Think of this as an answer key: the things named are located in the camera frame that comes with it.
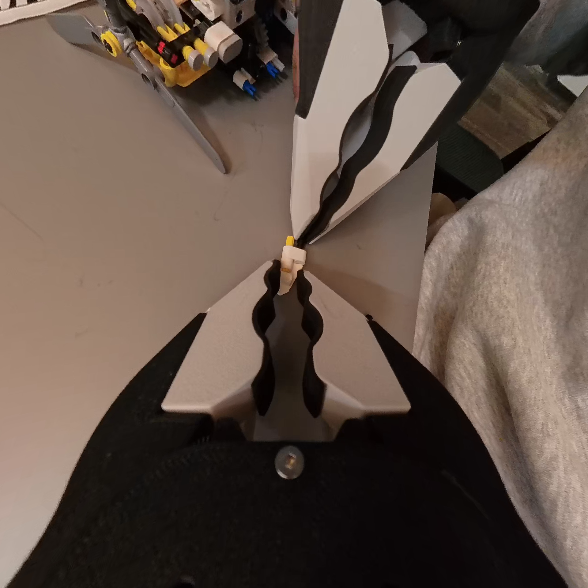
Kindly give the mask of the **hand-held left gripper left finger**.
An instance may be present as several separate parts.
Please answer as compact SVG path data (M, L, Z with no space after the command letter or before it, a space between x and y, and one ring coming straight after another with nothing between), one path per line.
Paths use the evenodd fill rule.
M161 404L170 413L267 413L275 371L266 331L275 319L279 261L264 263L203 316Z

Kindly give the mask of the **white lego connector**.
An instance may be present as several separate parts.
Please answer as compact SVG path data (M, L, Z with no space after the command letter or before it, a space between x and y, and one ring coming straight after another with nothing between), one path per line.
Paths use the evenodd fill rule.
M285 245L282 250L281 271L296 274L303 268L306 262L306 251L304 249Z

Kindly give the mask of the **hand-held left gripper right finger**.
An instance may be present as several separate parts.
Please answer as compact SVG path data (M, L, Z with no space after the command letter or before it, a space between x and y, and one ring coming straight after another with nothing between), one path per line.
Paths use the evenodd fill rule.
M303 370L305 407L328 427L374 415L400 415L410 403L369 320L310 272L296 280L309 338Z

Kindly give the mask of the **person's right forearm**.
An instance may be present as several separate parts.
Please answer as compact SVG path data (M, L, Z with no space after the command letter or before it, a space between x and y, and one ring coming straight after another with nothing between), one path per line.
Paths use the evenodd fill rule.
M540 1L505 58L549 75L587 75L587 1Z

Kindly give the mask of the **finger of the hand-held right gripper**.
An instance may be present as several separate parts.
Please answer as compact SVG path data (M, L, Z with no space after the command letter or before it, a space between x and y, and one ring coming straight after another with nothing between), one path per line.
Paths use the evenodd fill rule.
M297 33L290 214L293 234L300 236L339 166L350 117L387 68L389 46L378 1L301 1Z
M349 139L336 178L307 227L312 243L408 165L461 84L446 63L394 66L373 101L364 138Z

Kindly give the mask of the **zebra striped sticker sheet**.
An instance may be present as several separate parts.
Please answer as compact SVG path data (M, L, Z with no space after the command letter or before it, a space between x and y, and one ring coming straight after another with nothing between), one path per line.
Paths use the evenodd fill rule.
M1 1L1 26L69 9L87 1Z

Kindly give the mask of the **lego plane model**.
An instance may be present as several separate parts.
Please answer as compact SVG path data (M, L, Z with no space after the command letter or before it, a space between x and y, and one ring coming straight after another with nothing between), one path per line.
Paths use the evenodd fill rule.
M51 28L72 45L101 48L127 58L147 87L164 100L214 166L227 173L221 155L172 92L187 88L214 68L251 97L257 84L285 76L273 44L276 25L293 35L296 1L100 1L107 23L77 13L52 13Z

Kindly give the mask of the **black office chair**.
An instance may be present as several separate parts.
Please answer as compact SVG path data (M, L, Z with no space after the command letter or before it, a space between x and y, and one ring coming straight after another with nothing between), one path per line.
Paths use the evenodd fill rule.
M469 201L503 175L498 155L458 124L439 137L432 192L444 194L452 202Z

